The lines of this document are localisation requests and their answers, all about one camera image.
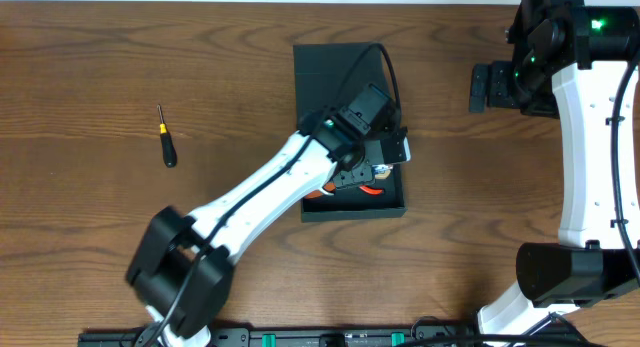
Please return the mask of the red handled pliers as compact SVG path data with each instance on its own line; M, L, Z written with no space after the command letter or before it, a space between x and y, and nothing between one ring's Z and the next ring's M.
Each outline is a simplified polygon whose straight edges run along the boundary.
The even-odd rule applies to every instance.
M365 194L373 195L373 196L383 195L385 193L384 189L373 188L367 185L360 185L358 189L364 192ZM320 193L324 195L332 195L335 193L336 190L337 190L336 185L333 182L329 182L320 190Z

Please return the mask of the dark green box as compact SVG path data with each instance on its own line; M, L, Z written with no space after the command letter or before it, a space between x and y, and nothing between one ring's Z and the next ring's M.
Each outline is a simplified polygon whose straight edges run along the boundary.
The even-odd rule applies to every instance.
M305 133L315 133L330 157L337 160L336 170L328 180L331 182L342 167L355 161L355 137L349 137L347 129L335 122L339 110L372 83L386 92L401 111L393 66L386 49L378 43L296 45L293 55L298 126ZM375 182L375 187L385 189L383 195L367 195L352 187L337 190L332 196L304 198L302 221L402 216L406 207L401 165L396 165L387 179Z

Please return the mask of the blue precision screwdriver set case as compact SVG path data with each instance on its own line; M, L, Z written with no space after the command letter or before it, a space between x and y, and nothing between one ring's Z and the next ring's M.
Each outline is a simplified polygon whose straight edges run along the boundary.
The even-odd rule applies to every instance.
M386 139L380 142L380 156L373 165L374 171L381 174L390 171L395 165L409 162L411 152L407 137Z

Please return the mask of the black yellow screwdriver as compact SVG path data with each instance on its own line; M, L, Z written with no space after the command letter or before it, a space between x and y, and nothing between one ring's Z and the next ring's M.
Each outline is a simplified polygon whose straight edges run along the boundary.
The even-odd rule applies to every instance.
M157 105L157 111L159 115L159 129L160 129L160 141L162 147L163 162L167 168L174 168L177 165L177 153L173 144L172 136L168 130L167 124L164 119L162 106Z

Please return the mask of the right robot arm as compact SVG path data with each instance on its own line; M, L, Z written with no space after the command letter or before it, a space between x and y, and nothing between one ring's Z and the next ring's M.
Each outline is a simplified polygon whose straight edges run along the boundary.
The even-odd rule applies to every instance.
M475 324L486 346L544 346L551 323L639 287L639 16L585 0L521 0L506 40L510 60L473 68L469 109L559 121L563 207L557 241L519 248L516 282Z

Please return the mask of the orange scraper wooden handle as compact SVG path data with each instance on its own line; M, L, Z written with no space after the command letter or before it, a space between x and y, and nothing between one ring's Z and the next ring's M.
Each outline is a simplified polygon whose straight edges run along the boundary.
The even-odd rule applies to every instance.
M390 171L389 169L387 169L387 170L375 169L375 170L374 170L374 174L373 174L374 181L373 181L373 182L370 182L369 184L363 184L363 183L361 183L361 184L357 185L357 188L358 188L360 185L367 185L367 186L370 186L370 187L373 187L373 188L384 189L384 188L382 188L382 187L375 187L375 182L376 182L376 181L378 181L378 180L380 180L380 181L385 180L385 179L387 179L390 175L391 175L391 171ZM316 198L319 198L319 197L322 197L322 196L332 196L332 195L324 195L324 194L321 194L321 193L320 193L320 190L318 190L318 191L314 191L314 192L311 192L311 193L307 194L307 195L305 196L305 199L316 199Z

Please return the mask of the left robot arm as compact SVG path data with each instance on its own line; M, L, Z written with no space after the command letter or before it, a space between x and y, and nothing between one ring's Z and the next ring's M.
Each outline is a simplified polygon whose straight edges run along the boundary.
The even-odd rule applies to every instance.
M205 346L250 244L304 198L372 183L409 160L397 93L367 84L342 106L305 116L265 165L218 199L158 212L125 279L153 316L141 346Z

